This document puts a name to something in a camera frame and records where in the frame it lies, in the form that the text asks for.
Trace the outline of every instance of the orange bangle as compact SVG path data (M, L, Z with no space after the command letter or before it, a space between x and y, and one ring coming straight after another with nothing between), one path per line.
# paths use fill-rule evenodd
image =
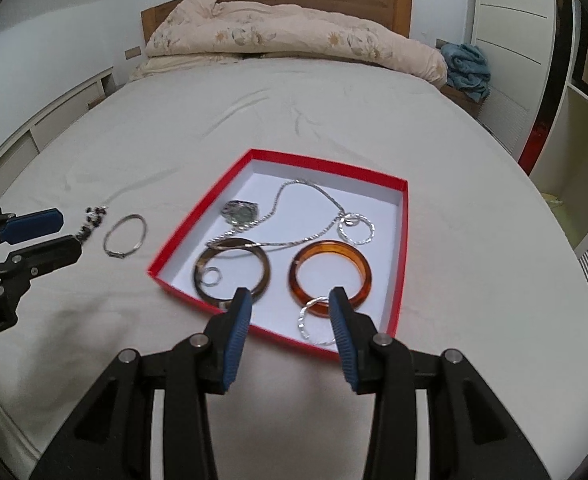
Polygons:
M304 261L316 254L322 253L334 253L339 254L340 256L345 256L350 262L356 265L356 268L359 270L360 277L363 280L363 286L360 287L360 290L353 298L349 298L349 303L353 309L356 310L366 300L369 291L372 288L372 270L369 267L369 263L367 263L365 256L363 256L357 248L338 240L321 240L314 242L313 244L309 244L302 248L298 251L298 254L294 256L294 259L289 266L289 288L296 298L296 301L298 301L301 306L305 306L308 302L314 299L302 289L298 283L296 274ZM319 301L309 308L309 312L319 317L329 317L329 305L327 305L326 301Z

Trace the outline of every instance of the silver bracelet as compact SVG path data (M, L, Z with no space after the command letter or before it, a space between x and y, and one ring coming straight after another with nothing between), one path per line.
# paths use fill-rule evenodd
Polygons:
M103 217L107 215L107 206L88 207L85 209L85 223L76 233L76 239L84 244L92 235L94 229L103 223Z
M125 222L128 222L130 220L140 220L143 223L143 235L141 236L141 239L138 241L138 243L133 248L131 248L126 253L119 253L117 251L110 251L107 248L107 240L110 239L110 236L112 235L112 233L114 231L116 231L117 228L119 228ZM136 251L138 251L141 248L141 246L143 245L143 242L145 241L146 236L147 236L147 222L141 215L132 214L132 215L124 216L118 222L116 222L116 224L114 224L109 231L107 231L107 234L103 238L103 251L105 251L105 254L107 254L107 256L110 256L111 258L119 258L121 260L124 260L126 257L134 254Z

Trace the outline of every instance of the blue towel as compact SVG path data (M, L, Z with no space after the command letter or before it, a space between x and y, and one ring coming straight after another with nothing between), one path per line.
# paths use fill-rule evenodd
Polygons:
M477 46L446 43L440 53L447 63L447 84L478 102L490 93L491 73L487 59Z

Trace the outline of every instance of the silver bangle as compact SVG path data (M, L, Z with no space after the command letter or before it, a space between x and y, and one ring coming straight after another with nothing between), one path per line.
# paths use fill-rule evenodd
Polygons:
M309 332L305 328L305 316L307 315L307 309L311 306L314 306L316 303L320 303L321 301L329 301L329 298L326 296L320 296L319 298L314 298L313 300L308 301L303 308L300 309L300 315L298 316L298 331L300 335L306 341L310 342L313 345L318 346L331 346L336 343L336 339L332 339L331 341L312 341Z
M112 235L112 233L114 231L116 231L117 228L119 228L125 222L128 222L130 220L140 220L143 223L143 235L141 236L141 239L138 241L138 243L133 248L131 248L126 253L119 253L117 251L110 251L107 248L107 240L110 239L110 236ZM138 251L141 248L141 246L143 245L143 242L145 241L146 236L147 236L147 222L141 215L132 214L132 215L124 216L118 222L116 222L116 224L114 224L109 231L107 231L107 234L103 238L103 251L105 251L105 254L107 254L107 256L109 256L111 258L119 258L121 260L124 260L126 257L134 254L136 251Z

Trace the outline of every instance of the silver ring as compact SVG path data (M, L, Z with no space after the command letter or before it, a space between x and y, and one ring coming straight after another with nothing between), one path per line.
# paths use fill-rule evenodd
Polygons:
M216 272L216 280L213 282L206 282L204 280L205 275L207 275L210 272ZM220 271L220 269L218 267L205 267L203 269L203 272L200 275L200 284L202 286L216 286L218 285L218 283L220 283L220 280L223 279L223 273Z
M143 235L141 236L141 239L138 241L138 244L136 244L133 248L131 248L126 253L119 253L117 251L110 251L107 248L107 240L110 239L110 236L112 235L112 233L114 231L116 231L117 228L119 228L125 222L128 222L130 220L140 220L143 223ZM114 224L112 226L112 228L109 231L107 231L107 234L103 238L103 251L105 251L105 254L107 254L107 256L109 256L111 258L119 258L121 260L124 260L126 257L134 254L136 251L138 251L141 248L141 246L143 245L143 242L145 241L146 236L147 236L147 221L141 215L133 214L133 215L123 216L123 218L121 218L118 222L116 222L116 224Z
M312 341L309 332L305 328L305 316L307 315L307 309L321 301L329 301L329 298L326 296L314 298L313 300L308 301L305 306L300 309L300 316L298 316L298 331L300 332L300 335L303 337L303 339L310 342L311 344L318 346L331 346L336 343L336 339L332 339L331 341Z
M361 240L361 241L357 242L347 236L347 233L345 232L345 226L349 227L349 226L357 225L359 222L363 222L364 224L366 224L367 227L369 227L369 237L366 238L365 240ZM343 215L341 217L341 221L338 222L338 234L343 239L343 241L347 242L348 244L352 244L352 245L368 244L368 243L370 243L370 241L372 241L374 239L374 231L375 231L374 224L372 224L372 222L370 222L366 216L363 216L358 213L347 213L347 214Z

